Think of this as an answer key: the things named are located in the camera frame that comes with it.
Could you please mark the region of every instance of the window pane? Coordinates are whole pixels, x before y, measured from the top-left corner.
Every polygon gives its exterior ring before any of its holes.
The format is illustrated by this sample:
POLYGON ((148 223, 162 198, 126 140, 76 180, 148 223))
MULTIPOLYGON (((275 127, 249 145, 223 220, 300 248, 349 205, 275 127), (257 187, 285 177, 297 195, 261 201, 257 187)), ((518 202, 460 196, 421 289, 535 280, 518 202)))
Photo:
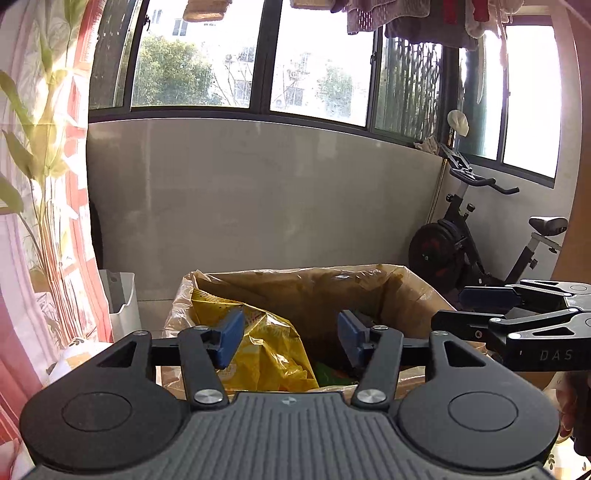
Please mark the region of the window pane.
POLYGON ((148 11, 161 14, 142 34, 132 106, 248 107, 262 4, 234 2, 222 20, 187 23, 187 0, 151 0, 148 11))
POLYGON ((385 38, 375 128, 424 140, 435 132, 441 45, 385 38))
POLYGON ((109 0, 105 4, 90 75, 90 109, 123 106, 127 64, 140 3, 109 0))
POLYGON ((460 138, 463 153, 496 160, 501 133, 504 73, 501 40, 493 32, 484 36, 482 100, 478 103, 478 51, 460 51, 461 81, 458 108, 466 114, 470 131, 460 138))
POLYGON ((372 33, 347 35, 345 13, 283 1, 271 110, 365 125, 372 33))
POLYGON ((560 143, 560 65, 554 29, 509 25, 509 117, 504 162, 556 175, 560 143))

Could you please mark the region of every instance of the silver screw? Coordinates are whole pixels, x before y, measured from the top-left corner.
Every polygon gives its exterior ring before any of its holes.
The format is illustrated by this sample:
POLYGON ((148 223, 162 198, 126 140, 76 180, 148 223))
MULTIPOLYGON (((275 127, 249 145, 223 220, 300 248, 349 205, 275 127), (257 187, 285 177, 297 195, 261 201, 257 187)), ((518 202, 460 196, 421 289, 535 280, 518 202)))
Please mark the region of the silver screw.
POLYGON ((212 404, 221 402, 223 400, 223 394, 213 388, 204 388, 195 393, 193 398, 199 403, 212 404))
POLYGON ((359 392, 357 398, 363 403, 380 403, 386 400, 386 394, 377 388, 368 388, 359 392))

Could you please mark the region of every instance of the ribbed gray surface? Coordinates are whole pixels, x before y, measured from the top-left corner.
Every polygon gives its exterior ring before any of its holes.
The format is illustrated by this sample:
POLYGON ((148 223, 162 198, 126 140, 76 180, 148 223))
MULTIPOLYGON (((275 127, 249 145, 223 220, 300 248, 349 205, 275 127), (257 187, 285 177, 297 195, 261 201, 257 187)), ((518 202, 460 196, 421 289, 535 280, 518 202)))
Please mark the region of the ribbed gray surface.
MULTIPOLYGON (((27 477, 79 478, 83 476, 45 467, 27 477)), ((174 444, 148 462, 125 471, 92 475, 93 480, 475 478, 480 477, 427 463, 396 436, 386 415, 349 408, 338 393, 242 393, 222 411, 195 414, 174 444)), ((551 477, 542 469, 530 469, 502 478, 551 477)))

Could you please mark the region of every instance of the pink curtain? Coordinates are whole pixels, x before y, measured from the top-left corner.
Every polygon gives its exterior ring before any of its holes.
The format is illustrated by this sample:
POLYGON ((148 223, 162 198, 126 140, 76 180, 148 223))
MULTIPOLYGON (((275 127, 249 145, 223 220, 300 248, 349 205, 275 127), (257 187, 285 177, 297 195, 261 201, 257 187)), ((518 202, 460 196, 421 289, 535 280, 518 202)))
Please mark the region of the pink curtain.
POLYGON ((0 14, 0 480, 18 418, 74 338, 111 339, 90 238, 88 84, 104 0, 0 14))

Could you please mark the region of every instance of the green tree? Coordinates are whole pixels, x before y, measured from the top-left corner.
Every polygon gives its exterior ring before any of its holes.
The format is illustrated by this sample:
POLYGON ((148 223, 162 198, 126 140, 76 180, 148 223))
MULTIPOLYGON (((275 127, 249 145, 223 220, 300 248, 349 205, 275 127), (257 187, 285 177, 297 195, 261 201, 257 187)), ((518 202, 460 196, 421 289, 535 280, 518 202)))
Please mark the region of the green tree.
POLYGON ((326 66, 326 75, 318 81, 316 96, 324 102, 324 110, 330 116, 349 117, 353 96, 353 79, 343 69, 326 66))
POLYGON ((132 104, 221 105, 221 97, 210 93, 212 83, 212 66, 195 45, 160 36, 145 37, 139 50, 132 104))

